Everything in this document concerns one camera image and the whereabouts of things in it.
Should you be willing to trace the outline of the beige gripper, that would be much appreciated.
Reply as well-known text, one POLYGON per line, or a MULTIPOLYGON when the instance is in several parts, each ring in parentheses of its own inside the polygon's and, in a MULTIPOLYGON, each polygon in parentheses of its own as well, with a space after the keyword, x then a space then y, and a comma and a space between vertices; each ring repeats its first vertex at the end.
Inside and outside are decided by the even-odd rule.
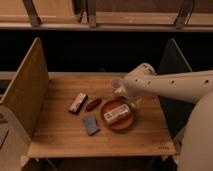
POLYGON ((140 98, 136 92, 125 85, 124 80, 121 78, 113 78, 111 80, 111 89, 114 96, 125 98, 133 103, 140 98))

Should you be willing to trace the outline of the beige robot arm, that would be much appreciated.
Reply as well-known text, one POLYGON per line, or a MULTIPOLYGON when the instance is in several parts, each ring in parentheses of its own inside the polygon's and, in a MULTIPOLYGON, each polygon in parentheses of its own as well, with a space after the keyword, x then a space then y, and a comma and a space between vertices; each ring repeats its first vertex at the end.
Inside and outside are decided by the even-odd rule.
POLYGON ((137 99, 144 92, 194 103, 187 121, 177 171, 213 171, 213 70, 156 75, 142 63, 111 81, 118 96, 137 99))

